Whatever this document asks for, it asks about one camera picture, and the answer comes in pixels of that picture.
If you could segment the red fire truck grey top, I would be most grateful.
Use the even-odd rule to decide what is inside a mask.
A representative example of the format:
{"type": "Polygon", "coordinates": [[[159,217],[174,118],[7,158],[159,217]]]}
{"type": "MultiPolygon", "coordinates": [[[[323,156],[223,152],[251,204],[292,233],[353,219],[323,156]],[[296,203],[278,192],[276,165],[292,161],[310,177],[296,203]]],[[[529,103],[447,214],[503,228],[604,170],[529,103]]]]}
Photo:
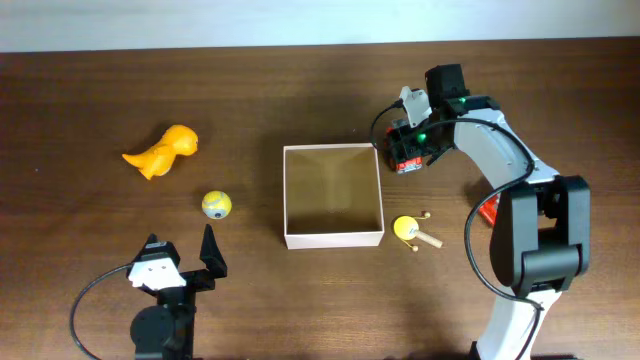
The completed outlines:
{"type": "Polygon", "coordinates": [[[500,195],[495,195],[487,200],[478,210],[479,214],[491,226],[495,225],[500,195]]]}

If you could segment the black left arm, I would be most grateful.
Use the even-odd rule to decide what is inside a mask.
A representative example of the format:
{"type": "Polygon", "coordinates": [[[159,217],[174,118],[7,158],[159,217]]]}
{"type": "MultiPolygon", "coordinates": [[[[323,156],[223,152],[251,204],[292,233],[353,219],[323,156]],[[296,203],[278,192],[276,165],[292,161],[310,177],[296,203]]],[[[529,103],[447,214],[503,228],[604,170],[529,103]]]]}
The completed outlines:
{"type": "Polygon", "coordinates": [[[204,228],[199,259],[202,269],[181,272],[174,244],[159,241],[155,234],[149,235],[134,257],[127,279],[156,300],[131,322],[136,359],[193,357],[196,295],[214,290],[215,282],[227,276],[226,262],[209,224],[204,228]]]}

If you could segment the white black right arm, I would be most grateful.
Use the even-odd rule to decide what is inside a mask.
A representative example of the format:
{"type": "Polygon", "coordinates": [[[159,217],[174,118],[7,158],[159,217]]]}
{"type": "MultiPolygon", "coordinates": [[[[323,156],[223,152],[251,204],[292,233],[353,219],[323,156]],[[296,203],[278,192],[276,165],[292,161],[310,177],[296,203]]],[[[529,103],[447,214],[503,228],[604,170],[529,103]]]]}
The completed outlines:
{"type": "Polygon", "coordinates": [[[423,89],[405,86],[404,112],[382,147],[398,174],[432,165],[450,150],[466,154],[491,186],[465,221],[472,271],[496,297],[471,359],[529,359],[550,308],[590,263],[591,190],[562,176],[515,134],[496,100],[474,95],[458,64],[425,73],[423,89]]]}

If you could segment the pink box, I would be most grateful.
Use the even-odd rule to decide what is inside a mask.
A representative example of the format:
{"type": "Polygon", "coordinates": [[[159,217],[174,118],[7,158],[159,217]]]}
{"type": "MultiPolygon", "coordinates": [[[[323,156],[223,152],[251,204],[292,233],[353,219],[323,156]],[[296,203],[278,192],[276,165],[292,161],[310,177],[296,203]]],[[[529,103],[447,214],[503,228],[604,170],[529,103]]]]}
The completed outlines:
{"type": "Polygon", "coordinates": [[[377,151],[369,143],[283,148],[290,250],[376,247],[385,232],[377,151]]]}

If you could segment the red fire truck with ladder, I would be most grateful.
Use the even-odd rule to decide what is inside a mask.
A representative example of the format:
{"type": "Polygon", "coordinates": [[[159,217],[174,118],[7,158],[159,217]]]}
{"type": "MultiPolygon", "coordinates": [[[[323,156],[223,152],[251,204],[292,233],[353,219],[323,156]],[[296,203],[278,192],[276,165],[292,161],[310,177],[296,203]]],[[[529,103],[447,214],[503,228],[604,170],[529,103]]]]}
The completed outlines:
{"type": "Polygon", "coordinates": [[[397,174],[419,170],[423,166],[426,135],[411,128],[407,119],[396,119],[387,128],[384,139],[386,160],[397,174]]]}

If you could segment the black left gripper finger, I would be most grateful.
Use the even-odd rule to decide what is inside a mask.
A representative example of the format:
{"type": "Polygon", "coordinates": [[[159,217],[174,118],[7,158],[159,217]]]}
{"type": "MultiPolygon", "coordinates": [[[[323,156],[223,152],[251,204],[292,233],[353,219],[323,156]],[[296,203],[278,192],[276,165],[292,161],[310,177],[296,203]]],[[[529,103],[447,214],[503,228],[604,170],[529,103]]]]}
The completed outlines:
{"type": "Polygon", "coordinates": [[[225,278],[227,276],[227,265],[219,250],[210,224],[207,224],[204,228],[199,258],[213,278],[225,278]]]}
{"type": "Polygon", "coordinates": [[[174,265],[180,263],[180,256],[174,244],[170,241],[160,241],[155,234],[151,233],[132,262],[137,263],[164,258],[169,258],[174,265]]]}

